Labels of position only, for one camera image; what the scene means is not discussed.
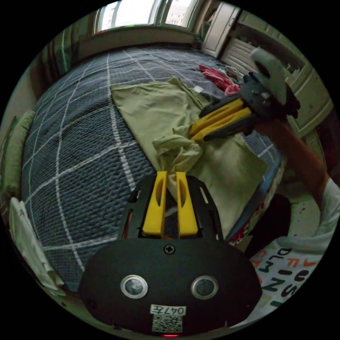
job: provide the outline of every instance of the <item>bed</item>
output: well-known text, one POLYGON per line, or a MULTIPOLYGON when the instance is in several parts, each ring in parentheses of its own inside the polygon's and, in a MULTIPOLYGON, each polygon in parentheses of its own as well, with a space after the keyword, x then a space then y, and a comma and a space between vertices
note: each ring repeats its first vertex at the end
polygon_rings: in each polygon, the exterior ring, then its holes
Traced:
MULTIPOLYGON (((35 107, 22 160, 22 200, 34 233, 69 291, 77 291, 87 261, 117 237, 125 202, 154 169, 112 104, 109 85, 180 78, 210 101, 224 93, 199 71, 225 64, 188 45, 131 47, 96 55, 51 86, 35 107)), ((269 139, 242 136, 268 164, 264 180, 226 241, 236 244, 259 218, 279 184, 284 160, 269 139)), ((176 237, 168 195, 165 233, 176 237)))

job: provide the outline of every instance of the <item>green pillow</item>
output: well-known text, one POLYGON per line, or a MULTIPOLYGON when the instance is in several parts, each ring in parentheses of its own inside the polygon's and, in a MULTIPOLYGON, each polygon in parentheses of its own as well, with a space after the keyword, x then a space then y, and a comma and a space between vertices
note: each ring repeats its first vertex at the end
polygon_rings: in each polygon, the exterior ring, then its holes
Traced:
POLYGON ((13 133, 15 126, 17 125, 19 119, 17 116, 14 116, 5 135, 5 138, 1 145, 1 161, 0 161, 0 174, 1 174, 1 192, 3 192, 2 188, 4 187, 4 175, 5 175, 5 159, 6 159, 6 151, 8 147, 8 142, 13 133))
POLYGON ((1 211, 1 217, 2 217, 2 220, 5 226, 8 226, 9 201, 7 197, 5 197, 2 194, 3 178, 4 178, 3 170, 4 170, 4 164, 5 164, 5 153, 7 150, 7 144, 17 122, 18 122, 18 119, 16 116, 14 116, 9 127, 7 128, 7 132, 5 134, 5 137, 2 141, 1 148, 0 148, 0 203, 1 203, 0 211, 1 211))
POLYGON ((14 126, 12 135, 7 144, 3 169, 2 192, 9 200, 12 197, 20 199, 22 154, 34 117, 34 111, 26 111, 14 126))

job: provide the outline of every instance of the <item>label sticker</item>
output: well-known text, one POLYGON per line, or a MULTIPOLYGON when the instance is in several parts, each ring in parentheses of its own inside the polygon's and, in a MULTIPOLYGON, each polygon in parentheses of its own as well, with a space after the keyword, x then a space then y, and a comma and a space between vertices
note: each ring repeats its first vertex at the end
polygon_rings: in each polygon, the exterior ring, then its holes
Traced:
POLYGON ((150 314, 155 315, 184 316, 186 310, 187 310, 186 306, 161 306, 161 305, 150 306, 150 314))
POLYGON ((193 90, 196 91, 196 92, 198 92, 198 93, 200 93, 200 92, 202 92, 204 89, 201 88, 200 86, 196 85, 196 86, 193 88, 193 90))

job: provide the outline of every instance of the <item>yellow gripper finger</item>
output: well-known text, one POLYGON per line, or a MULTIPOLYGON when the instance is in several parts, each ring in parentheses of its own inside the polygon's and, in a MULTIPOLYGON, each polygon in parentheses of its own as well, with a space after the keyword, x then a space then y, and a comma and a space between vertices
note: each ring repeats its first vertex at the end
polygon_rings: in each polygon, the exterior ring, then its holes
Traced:
POLYGON ((197 222, 189 193, 185 172, 176 172, 178 236, 195 236, 198 233, 197 222))
POLYGON ((202 141, 206 135, 247 117, 250 114, 250 109, 244 107, 242 99, 236 99, 196 120, 189 131, 189 135, 194 141, 202 141))
POLYGON ((156 181, 142 229, 146 236, 164 237, 166 174, 166 171, 157 172, 156 181))

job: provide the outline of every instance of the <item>red cloth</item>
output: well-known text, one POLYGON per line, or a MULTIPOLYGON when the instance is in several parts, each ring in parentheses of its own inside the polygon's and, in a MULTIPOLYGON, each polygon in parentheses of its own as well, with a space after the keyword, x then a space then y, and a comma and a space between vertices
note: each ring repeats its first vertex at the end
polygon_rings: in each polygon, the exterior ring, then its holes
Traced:
POLYGON ((211 80, 218 88, 224 91, 226 96, 236 94, 241 88, 229 80, 222 72, 214 68, 208 68, 204 65, 199 65, 199 70, 203 75, 211 80))

